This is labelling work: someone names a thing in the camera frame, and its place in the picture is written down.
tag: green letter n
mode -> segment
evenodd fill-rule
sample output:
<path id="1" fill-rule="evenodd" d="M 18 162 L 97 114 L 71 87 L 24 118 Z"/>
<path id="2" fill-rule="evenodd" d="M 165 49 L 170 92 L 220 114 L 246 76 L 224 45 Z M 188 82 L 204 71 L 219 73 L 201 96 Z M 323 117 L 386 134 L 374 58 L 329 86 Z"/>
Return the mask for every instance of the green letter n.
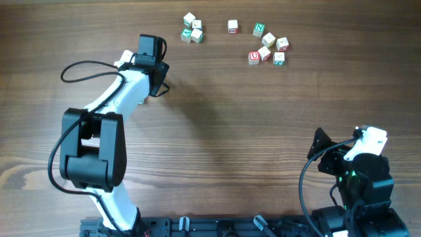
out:
<path id="1" fill-rule="evenodd" d="M 264 24 L 256 23 L 255 30 L 262 32 L 264 30 Z"/>

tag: wood grain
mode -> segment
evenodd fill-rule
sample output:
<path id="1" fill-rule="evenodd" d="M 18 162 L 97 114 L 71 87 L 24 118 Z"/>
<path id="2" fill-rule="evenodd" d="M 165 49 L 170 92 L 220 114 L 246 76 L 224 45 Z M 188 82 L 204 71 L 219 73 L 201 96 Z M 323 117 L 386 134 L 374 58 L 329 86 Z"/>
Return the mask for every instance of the wood grain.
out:
<path id="1" fill-rule="evenodd" d="M 189 11 L 203 22 L 200 44 L 180 39 Z M 136 51 L 140 33 L 167 40 L 172 86 L 124 125 L 125 183 L 143 216 L 301 214 L 298 177 L 316 128 L 339 141 L 372 124 L 389 132 L 392 206 L 421 236 L 420 12 L 416 1 L 0 6 L 0 236 L 76 236 L 81 219 L 99 216 L 87 197 L 56 191 L 46 166 L 64 111 L 114 78 L 63 84 L 59 74 Z M 234 18 L 240 34 L 230 35 Z M 255 22 L 288 37 L 286 65 L 248 65 L 247 53 L 262 47 Z M 81 66 L 68 76 L 104 70 Z M 309 169 L 309 209 L 332 205 L 333 182 Z"/>

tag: toy block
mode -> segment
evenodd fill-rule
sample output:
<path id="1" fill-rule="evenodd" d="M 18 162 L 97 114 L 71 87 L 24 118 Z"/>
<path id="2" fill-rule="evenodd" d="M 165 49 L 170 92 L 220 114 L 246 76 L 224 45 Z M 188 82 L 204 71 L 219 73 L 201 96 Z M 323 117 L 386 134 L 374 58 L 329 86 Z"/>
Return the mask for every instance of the toy block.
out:
<path id="1" fill-rule="evenodd" d="M 275 52 L 274 53 L 274 65 L 281 66 L 285 62 L 285 53 Z"/>
<path id="2" fill-rule="evenodd" d="M 193 29 L 191 33 L 191 40 L 193 40 L 196 43 L 200 43 L 203 39 L 203 32 L 198 29 Z"/>
<path id="3" fill-rule="evenodd" d="M 228 33 L 236 34 L 238 33 L 238 21 L 229 20 L 228 21 Z"/>
<path id="4" fill-rule="evenodd" d="M 265 61 L 270 57 L 270 50 L 266 46 L 263 46 L 258 52 L 262 61 Z"/>
<path id="5" fill-rule="evenodd" d="M 184 24 L 188 27 L 191 27 L 191 23 L 193 23 L 194 20 L 196 20 L 196 16 L 193 16 L 191 13 L 187 13 L 184 16 Z"/>
<path id="6" fill-rule="evenodd" d="M 202 21 L 201 21 L 201 20 L 194 20 L 194 21 L 191 23 L 191 27 L 192 27 L 193 29 L 202 30 Z"/>
<path id="7" fill-rule="evenodd" d="M 255 51 L 255 52 L 250 52 L 249 53 L 249 64 L 250 65 L 258 64 L 259 61 L 260 61 L 259 52 Z"/>
<path id="8" fill-rule="evenodd" d="M 286 37 L 276 40 L 276 49 L 278 49 L 278 51 L 285 51 L 288 48 L 289 48 L 289 43 Z"/>
<path id="9" fill-rule="evenodd" d="M 253 30 L 253 35 L 257 37 L 262 37 L 264 32 L 264 24 L 256 23 L 255 30 Z"/>
<path id="10" fill-rule="evenodd" d="M 188 43 L 190 43 L 191 41 L 191 30 L 184 28 L 183 32 L 182 32 L 182 41 L 186 41 Z"/>
<path id="11" fill-rule="evenodd" d="M 271 33 L 267 33 L 265 36 L 263 36 L 263 39 L 262 39 L 262 43 L 264 44 L 264 46 L 268 48 L 272 46 L 275 43 L 275 41 L 276 41 L 276 38 Z"/>

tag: wooden table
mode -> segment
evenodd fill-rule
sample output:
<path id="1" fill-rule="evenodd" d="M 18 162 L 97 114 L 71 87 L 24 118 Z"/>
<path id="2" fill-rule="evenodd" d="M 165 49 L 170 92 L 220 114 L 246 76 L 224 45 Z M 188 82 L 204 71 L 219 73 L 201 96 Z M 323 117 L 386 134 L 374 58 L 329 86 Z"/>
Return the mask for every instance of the wooden table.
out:
<path id="1" fill-rule="evenodd" d="M 180 39 L 188 12 L 203 22 L 203 43 Z M 288 37 L 284 66 L 248 65 L 262 47 L 256 22 Z M 316 128 L 341 141 L 371 124 L 389 132 L 392 207 L 421 235 L 420 4 L 241 0 L 0 6 L 0 236 L 77 236 L 81 219 L 99 216 L 88 197 L 52 187 L 47 158 L 65 110 L 115 77 L 63 84 L 59 75 L 137 51 L 140 33 L 167 40 L 172 87 L 124 125 L 125 184 L 144 217 L 301 214 L 297 184 Z M 81 66 L 68 78 L 104 70 Z M 54 174 L 72 187 L 58 158 Z M 332 205 L 333 183 L 309 169 L 309 209 Z"/>

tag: white block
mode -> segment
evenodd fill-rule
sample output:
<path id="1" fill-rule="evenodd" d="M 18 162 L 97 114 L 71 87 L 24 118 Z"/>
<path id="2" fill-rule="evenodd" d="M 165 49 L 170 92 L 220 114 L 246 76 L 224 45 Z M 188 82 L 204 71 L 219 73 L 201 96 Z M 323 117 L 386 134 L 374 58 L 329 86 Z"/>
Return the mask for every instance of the white block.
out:
<path id="1" fill-rule="evenodd" d="M 263 46 L 258 52 L 262 61 L 265 61 L 270 57 L 270 50 L 266 46 Z"/>
<path id="2" fill-rule="evenodd" d="M 194 20 L 196 20 L 196 16 L 193 16 L 191 13 L 187 13 L 184 16 L 184 24 L 188 27 L 191 27 L 191 23 L 193 23 Z"/>
<path id="3" fill-rule="evenodd" d="M 272 35 L 271 33 L 267 33 L 265 36 L 263 36 L 262 39 L 262 43 L 264 44 L 264 46 L 266 47 L 270 47 L 275 43 L 275 36 Z"/>
<path id="4" fill-rule="evenodd" d="M 274 53 L 274 65 L 281 66 L 285 62 L 285 53 L 275 52 Z"/>
<path id="5" fill-rule="evenodd" d="M 278 49 L 278 51 L 285 51 L 288 47 L 289 43 L 286 37 L 276 40 L 276 49 Z"/>
<path id="6" fill-rule="evenodd" d="M 238 33 L 238 21 L 229 20 L 228 21 L 228 33 L 236 34 Z"/>
<path id="7" fill-rule="evenodd" d="M 191 40 L 193 40 L 196 43 L 200 43 L 203 39 L 203 32 L 198 29 L 193 29 L 191 33 Z"/>
<path id="8" fill-rule="evenodd" d="M 193 29 L 202 30 L 202 21 L 201 21 L 201 20 L 194 20 L 194 21 L 191 23 L 191 27 L 192 27 Z"/>

